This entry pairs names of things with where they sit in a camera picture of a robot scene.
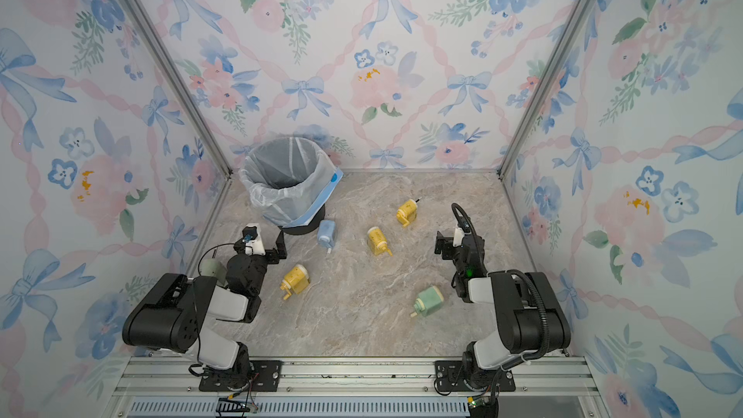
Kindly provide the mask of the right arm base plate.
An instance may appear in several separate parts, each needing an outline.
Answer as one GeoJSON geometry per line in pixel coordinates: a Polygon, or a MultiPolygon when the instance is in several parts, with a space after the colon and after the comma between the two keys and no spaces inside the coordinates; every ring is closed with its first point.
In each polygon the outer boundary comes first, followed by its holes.
{"type": "Polygon", "coordinates": [[[443,394],[484,393],[495,387],[495,392],[515,392],[516,384],[511,372],[502,370],[482,370],[472,365],[464,365],[462,360],[438,360],[435,365],[435,389],[443,394]]]}

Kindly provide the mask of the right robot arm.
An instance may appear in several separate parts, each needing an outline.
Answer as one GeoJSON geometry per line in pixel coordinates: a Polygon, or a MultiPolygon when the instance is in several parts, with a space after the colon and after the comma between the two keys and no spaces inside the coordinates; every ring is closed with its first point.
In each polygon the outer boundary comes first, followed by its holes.
{"type": "Polygon", "coordinates": [[[452,288],[460,300],[495,311],[491,335],[470,343],[460,360],[435,363],[439,392],[513,391],[512,369],[570,346],[569,322],[544,273],[488,272],[484,239],[460,228],[452,237],[439,232],[435,253],[454,263],[452,288]]]}

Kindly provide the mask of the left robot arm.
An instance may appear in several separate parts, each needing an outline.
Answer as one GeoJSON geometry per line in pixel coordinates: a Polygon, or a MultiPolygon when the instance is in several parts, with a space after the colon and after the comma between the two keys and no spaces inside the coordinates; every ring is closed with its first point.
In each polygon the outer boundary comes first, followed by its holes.
{"type": "Polygon", "coordinates": [[[253,360],[245,344],[205,325],[209,319],[244,324],[255,320],[268,268],[288,257],[282,232],[274,248],[263,250],[261,244],[256,226],[243,229],[226,265],[224,288],[215,276],[162,276],[126,319],[124,343],[190,358],[189,372],[200,380],[201,392],[276,392],[282,361],[253,360]]]}

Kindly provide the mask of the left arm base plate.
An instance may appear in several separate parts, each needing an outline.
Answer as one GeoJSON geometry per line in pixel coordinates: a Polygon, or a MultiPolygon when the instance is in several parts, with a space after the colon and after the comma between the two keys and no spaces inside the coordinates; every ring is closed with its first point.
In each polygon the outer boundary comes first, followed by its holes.
{"type": "Polygon", "coordinates": [[[281,360],[249,360],[230,370],[206,367],[201,374],[199,392],[277,392],[282,367],[281,360]]]}

